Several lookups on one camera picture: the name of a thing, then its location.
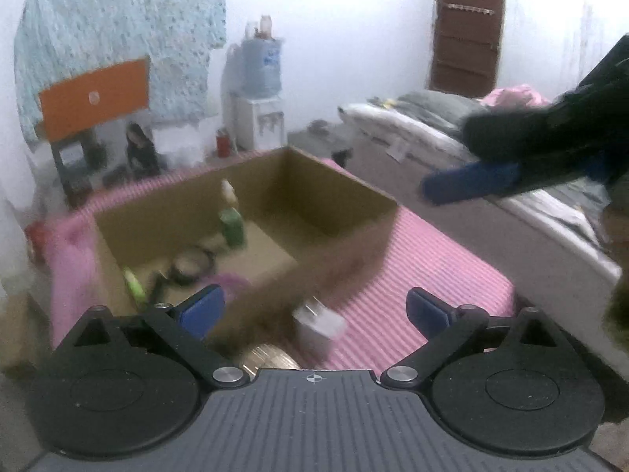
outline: pink fabric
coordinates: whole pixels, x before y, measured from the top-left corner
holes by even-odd
[[[535,108],[548,106],[550,101],[530,85],[511,88],[497,88],[480,100],[485,106],[499,108]]]
[[[54,346],[85,309],[97,302],[92,215],[206,170],[210,168],[122,187],[91,201],[55,225],[46,248],[53,277]],[[406,319],[406,294],[415,286],[453,306],[473,303],[492,315],[503,316],[513,310],[513,287],[503,275],[408,209],[400,208],[384,267],[368,286],[344,304],[341,314],[348,329],[331,355],[323,363],[308,356],[296,358],[304,367],[363,368],[380,374],[426,342]],[[339,300],[333,296],[328,301],[338,306]]]

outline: open box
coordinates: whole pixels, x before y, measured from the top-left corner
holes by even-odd
[[[217,271],[252,285],[208,336],[223,352],[272,340],[264,334],[304,298],[357,288],[381,267],[396,202],[287,147],[100,212],[96,253],[103,299],[114,314],[135,312],[121,268],[146,282],[185,247],[221,240],[223,179],[238,197],[247,246],[219,254]],[[189,294],[175,292],[166,301],[176,304]]]

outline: white tag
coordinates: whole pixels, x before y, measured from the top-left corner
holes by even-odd
[[[408,152],[410,146],[411,144],[408,143],[408,141],[406,141],[404,138],[402,138],[401,136],[396,136],[393,139],[393,143],[391,144],[391,146],[387,149],[387,154],[398,163],[402,163],[402,160],[406,158],[406,153]]]
[[[61,162],[65,167],[71,167],[83,159],[83,146],[80,143],[72,144],[65,149],[61,149],[59,156],[61,156]]]

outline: mattress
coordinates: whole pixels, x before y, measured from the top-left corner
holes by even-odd
[[[431,168],[444,169],[476,160],[473,154],[454,138],[424,122],[395,111],[366,103],[356,103],[339,108],[339,116],[346,124],[361,130],[382,146],[393,146],[399,140],[404,140],[408,150],[403,162],[417,161]],[[590,224],[582,212],[565,205],[545,190],[535,190],[507,199],[489,198],[561,246],[581,256],[611,282],[620,278],[619,266],[598,247],[582,237],[583,234],[591,232]],[[560,219],[578,227],[579,233],[563,225]]]
[[[61,229],[59,226],[76,226],[78,221],[90,222],[96,212],[179,183],[205,168],[188,174],[178,172],[147,179],[113,190],[92,199],[81,211],[59,221],[57,229]],[[55,279],[59,281],[63,276],[63,268],[63,264],[50,264],[53,284]],[[346,332],[335,342],[329,356],[321,361],[294,349],[290,350],[291,354],[296,355],[305,368],[372,369],[380,375],[385,368],[426,342],[406,318],[406,294],[416,286],[452,306],[473,303],[491,315],[513,313],[513,286],[504,275],[410,210],[400,208],[379,274],[350,299],[340,299],[341,295],[334,293],[322,298],[330,306],[341,307],[339,312],[348,323]],[[61,312],[74,309],[67,297],[55,297],[53,292],[53,324],[67,320],[61,318]]]

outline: red object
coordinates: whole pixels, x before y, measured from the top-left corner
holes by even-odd
[[[24,229],[24,234],[28,240],[28,253],[31,261],[35,264],[42,264],[45,259],[43,249],[48,239],[48,229],[42,221],[36,221]]]
[[[232,154],[232,141],[229,135],[216,137],[216,152],[219,158],[228,158]]]

